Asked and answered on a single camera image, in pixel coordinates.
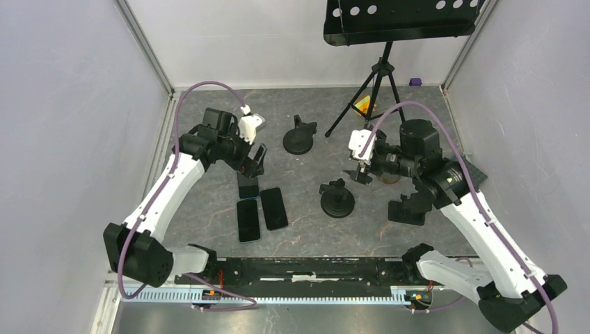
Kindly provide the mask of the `purple block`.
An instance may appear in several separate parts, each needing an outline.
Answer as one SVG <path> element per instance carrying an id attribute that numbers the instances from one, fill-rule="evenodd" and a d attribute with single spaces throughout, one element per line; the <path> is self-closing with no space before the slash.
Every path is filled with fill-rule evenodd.
<path id="1" fill-rule="evenodd" d="M 422 80 L 419 77 L 410 78 L 408 85 L 409 86 L 421 86 Z"/>

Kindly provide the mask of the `black music stand tripod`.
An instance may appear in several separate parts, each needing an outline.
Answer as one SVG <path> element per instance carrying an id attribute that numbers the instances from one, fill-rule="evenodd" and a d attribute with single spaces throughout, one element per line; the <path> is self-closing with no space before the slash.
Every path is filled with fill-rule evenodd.
<path id="1" fill-rule="evenodd" d="M 396 102 L 400 101 L 389 62 L 397 41 L 460 37 L 475 31 L 483 1 L 338 1 L 327 0 L 324 41 L 333 47 L 384 43 L 378 62 L 353 98 L 326 131 L 329 137 L 353 104 L 371 96 L 366 121 L 377 119 L 374 107 L 383 79 L 388 79 Z"/>

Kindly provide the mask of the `middle black smartphone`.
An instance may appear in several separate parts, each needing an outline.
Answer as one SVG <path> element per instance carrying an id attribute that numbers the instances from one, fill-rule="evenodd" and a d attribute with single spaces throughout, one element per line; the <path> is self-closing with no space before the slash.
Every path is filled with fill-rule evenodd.
<path id="1" fill-rule="evenodd" d="M 279 230 L 289 225 L 280 188 L 276 187 L 261 191 L 260 200 L 267 230 Z"/>

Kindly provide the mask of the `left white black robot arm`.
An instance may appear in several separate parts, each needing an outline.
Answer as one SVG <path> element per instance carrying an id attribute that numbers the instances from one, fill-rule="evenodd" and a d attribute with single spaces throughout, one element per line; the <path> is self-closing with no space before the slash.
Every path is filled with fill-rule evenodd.
<path id="1" fill-rule="evenodd" d="M 241 111 L 237 118 L 207 108 L 202 122 L 177 138 L 168 164 L 140 205 L 122 223 L 107 225 L 106 253 L 118 279 L 159 287 L 170 276 L 185 273 L 205 284 L 217 278 L 212 250 L 195 245 L 166 248 L 162 242 L 187 193 L 212 164 L 222 161 L 245 177 L 263 174 L 267 147 L 261 144 L 254 157 L 248 155 L 265 119 L 249 106 Z"/>

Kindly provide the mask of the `orange yellow block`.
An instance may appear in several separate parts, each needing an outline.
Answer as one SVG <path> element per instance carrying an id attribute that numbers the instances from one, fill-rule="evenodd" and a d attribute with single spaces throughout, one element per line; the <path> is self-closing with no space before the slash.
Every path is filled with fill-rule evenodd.
<path id="1" fill-rule="evenodd" d="M 368 113 L 370 103 L 371 103 L 371 96 L 365 95 L 364 97 L 360 98 L 358 101 L 356 101 L 353 104 L 352 109 L 359 116 L 365 117 Z"/>

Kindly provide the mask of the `grey studded baseplate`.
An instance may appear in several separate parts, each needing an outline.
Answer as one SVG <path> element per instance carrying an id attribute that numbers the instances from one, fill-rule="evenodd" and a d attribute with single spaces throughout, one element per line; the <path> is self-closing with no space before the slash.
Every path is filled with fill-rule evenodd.
<path id="1" fill-rule="evenodd" d="M 487 174 L 479 170 L 475 165 L 471 164 L 466 157 L 463 157 L 463 162 L 468 170 L 470 179 L 475 189 L 480 189 L 481 185 L 488 179 Z"/>

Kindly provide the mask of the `blue-edged black smartphone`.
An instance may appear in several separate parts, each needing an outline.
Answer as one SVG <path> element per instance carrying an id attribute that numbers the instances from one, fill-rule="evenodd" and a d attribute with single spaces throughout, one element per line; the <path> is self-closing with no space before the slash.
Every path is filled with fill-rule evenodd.
<path id="1" fill-rule="evenodd" d="M 237 173 L 237 184 L 240 200 L 256 199 L 260 196 L 257 177 L 246 177 L 241 173 Z"/>

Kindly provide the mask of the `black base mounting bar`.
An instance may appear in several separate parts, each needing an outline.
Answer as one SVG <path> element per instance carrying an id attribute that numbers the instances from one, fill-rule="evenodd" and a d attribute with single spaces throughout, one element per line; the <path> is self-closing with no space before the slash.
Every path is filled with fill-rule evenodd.
<path id="1" fill-rule="evenodd" d="M 386 297 L 430 284 L 399 257 L 227 257 L 201 278 L 251 298 Z"/>

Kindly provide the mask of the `black square-base phone holder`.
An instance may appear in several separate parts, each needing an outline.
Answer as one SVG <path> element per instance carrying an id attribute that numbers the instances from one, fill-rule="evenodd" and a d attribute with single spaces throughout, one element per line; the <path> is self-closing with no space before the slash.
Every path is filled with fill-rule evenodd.
<path id="1" fill-rule="evenodd" d="M 401 195 L 399 200 L 388 203 L 388 220 L 395 223 L 423 226 L 427 212 L 432 210 L 433 202 L 426 195 L 412 193 Z"/>

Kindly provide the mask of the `lower left black smartphone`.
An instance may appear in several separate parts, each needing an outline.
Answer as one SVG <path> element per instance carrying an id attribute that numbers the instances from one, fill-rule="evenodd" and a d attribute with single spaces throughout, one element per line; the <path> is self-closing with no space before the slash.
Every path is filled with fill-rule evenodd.
<path id="1" fill-rule="evenodd" d="M 256 199 L 241 200 L 237 203 L 238 235 L 241 243 L 261 239 L 260 220 Z"/>

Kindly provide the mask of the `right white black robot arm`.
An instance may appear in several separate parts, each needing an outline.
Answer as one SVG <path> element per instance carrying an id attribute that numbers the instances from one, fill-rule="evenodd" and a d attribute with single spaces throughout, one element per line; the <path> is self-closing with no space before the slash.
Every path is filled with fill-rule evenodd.
<path id="1" fill-rule="evenodd" d="M 432 280 L 458 292 L 477 305 L 497 330 L 508 333 L 540 310 L 555 319 L 552 302 L 566 291 L 565 280 L 536 265 L 507 233 L 480 190 L 486 179 L 477 167 L 457 154 L 443 156 L 444 129 L 413 119 L 399 128 L 399 144 L 390 145 L 375 126 L 351 133 L 348 148 L 358 167 L 351 178 L 369 183 L 384 174 L 406 177 L 415 192 L 390 203 L 390 220 L 421 225 L 426 213 L 438 210 L 450 220 L 475 250 L 485 269 L 459 264 L 432 246 L 411 248 L 402 276 L 411 284 Z"/>

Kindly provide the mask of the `black round-base phone stand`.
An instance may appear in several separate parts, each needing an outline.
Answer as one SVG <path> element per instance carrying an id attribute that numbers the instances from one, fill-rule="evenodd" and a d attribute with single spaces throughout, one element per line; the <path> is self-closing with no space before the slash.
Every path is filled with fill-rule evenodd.
<path id="1" fill-rule="evenodd" d="M 300 115 L 294 116 L 294 128 L 283 137 L 284 149 L 294 155 L 309 152 L 313 146 L 313 136 L 317 133 L 317 122 L 303 122 Z"/>

